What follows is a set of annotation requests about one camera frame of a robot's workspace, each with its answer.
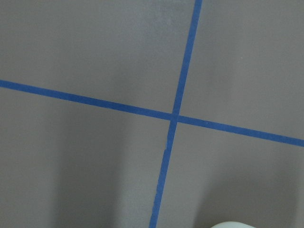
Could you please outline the white ribbed HOME mug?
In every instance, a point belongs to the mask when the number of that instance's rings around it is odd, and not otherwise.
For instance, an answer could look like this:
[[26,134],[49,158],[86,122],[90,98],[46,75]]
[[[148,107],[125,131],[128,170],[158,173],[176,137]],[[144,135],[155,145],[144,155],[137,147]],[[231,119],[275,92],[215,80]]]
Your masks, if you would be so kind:
[[255,228],[255,227],[241,222],[226,221],[226,222],[218,223],[212,226],[211,228]]

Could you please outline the brown paper table mat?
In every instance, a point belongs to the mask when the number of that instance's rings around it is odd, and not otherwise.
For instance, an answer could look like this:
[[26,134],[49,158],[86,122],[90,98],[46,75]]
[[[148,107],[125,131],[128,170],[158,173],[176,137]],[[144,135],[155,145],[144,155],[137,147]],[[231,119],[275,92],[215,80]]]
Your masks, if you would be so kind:
[[301,0],[3,0],[3,228],[304,225]]

